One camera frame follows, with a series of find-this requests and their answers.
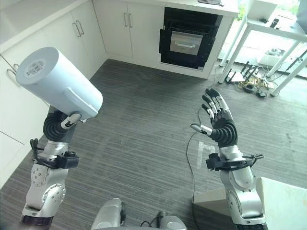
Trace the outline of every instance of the oven window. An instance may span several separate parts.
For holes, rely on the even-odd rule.
[[[170,51],[197,55],[202,35],[172,31]]]

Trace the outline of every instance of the label on cylinder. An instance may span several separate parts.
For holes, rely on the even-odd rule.
[[[46,66],[46,61],[44,59],[37,59],[33,61],[24,71],[24,76],[26,78],[32,78],[36,74],[39,74]]]

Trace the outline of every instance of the white wall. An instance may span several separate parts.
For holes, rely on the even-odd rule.
[[[22,0],[0,0],[0,10],[9,7]]]

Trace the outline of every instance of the white cylinder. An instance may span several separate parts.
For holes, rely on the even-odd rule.
[[[66,115],[81,120],[97,115],[102,94],[57,49],[45,47],[30,54],[19,66],[16,80]]]

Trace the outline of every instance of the cabinet door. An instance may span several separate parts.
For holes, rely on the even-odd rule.
[[[164,7],[128,2],[131,21],[133,58],[159,62],[160,29],[163,29]]]
[[[98,23],[108,54],[132,57],[127,3],[94,0]]]
[[[15,168],[10,167],[11,161],[15,159],[23,146],[22,143],[0,132],[0,189],[15,170]]]
[[[91,76],[101,67],[106,59],[106,51],[100,34],[97,18],[91,1],[71,11],[72,17],[83,34],[86,53],[90,59]]]
[[[41,35],[43,34],[33,34],[6,50],[2,55],[11,61],[11,65],[15,62],[20,64],[37,48],[48,45],[48,43],[36,42],[44,38]],[[49,107],[40,98],[21,87],[15,76],[7,69],[11,67],[1,58],[0,131],[21,143],[29,143],[31,138],[42,136],[43,124]]]
[[[87,78],[91,78],[91,65],[77,24],[70,13],[56,19],[45,28],[45,35],[53,47],[67,57]]]

